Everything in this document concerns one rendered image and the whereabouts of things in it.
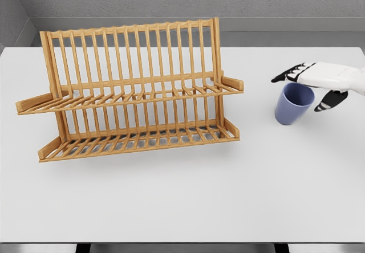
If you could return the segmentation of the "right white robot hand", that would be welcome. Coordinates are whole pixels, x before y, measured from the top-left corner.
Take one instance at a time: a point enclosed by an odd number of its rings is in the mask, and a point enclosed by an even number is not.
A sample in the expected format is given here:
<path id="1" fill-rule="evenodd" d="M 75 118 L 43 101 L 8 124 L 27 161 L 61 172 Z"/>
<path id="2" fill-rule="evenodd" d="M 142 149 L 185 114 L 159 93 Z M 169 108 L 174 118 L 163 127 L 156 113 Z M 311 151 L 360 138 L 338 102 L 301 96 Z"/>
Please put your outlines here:
<path id="1" fill-rule="evenodd" d="M 325 62 L 302 63 L 282 72 L 271 82 L 288 80 L 309 87 L 328 89 L 329 92 L 314 109 L 316 112 L 321 112 L 336 107 L 344 101 L 349 90 L 362 95 L 358 92 L 359 70 Z"/>

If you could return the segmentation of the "blue plastic cup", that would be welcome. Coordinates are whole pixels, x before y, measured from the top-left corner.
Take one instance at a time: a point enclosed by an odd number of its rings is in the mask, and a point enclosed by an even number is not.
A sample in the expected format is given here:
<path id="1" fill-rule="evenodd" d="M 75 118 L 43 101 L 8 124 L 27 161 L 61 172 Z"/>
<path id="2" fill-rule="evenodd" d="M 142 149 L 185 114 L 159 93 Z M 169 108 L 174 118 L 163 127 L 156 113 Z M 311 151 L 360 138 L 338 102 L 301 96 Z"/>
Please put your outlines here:
<path id="1" fill-rule="evenodd" d="M 299 83 L 287 83 L 277 102 L 276 120 L 283 125 L 293 124 L 308 110 L 314 98 L 311 88 Z"/>

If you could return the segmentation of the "wooden two-tier dish rack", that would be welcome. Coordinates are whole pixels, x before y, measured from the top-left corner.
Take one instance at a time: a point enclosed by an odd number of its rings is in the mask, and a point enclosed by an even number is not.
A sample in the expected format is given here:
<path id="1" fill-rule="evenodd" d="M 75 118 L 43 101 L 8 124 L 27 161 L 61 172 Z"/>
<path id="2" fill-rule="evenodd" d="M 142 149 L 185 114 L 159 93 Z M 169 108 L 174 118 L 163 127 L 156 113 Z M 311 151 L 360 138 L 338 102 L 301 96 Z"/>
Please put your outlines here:
<path id="1" fill-rule="evenodd" d="M 42 31 L 49 93 L 17 102 L 20 115 L 53 112 L 57 138 L 42 162 L 237 141 L 224 96 L 218 18 Z"/>

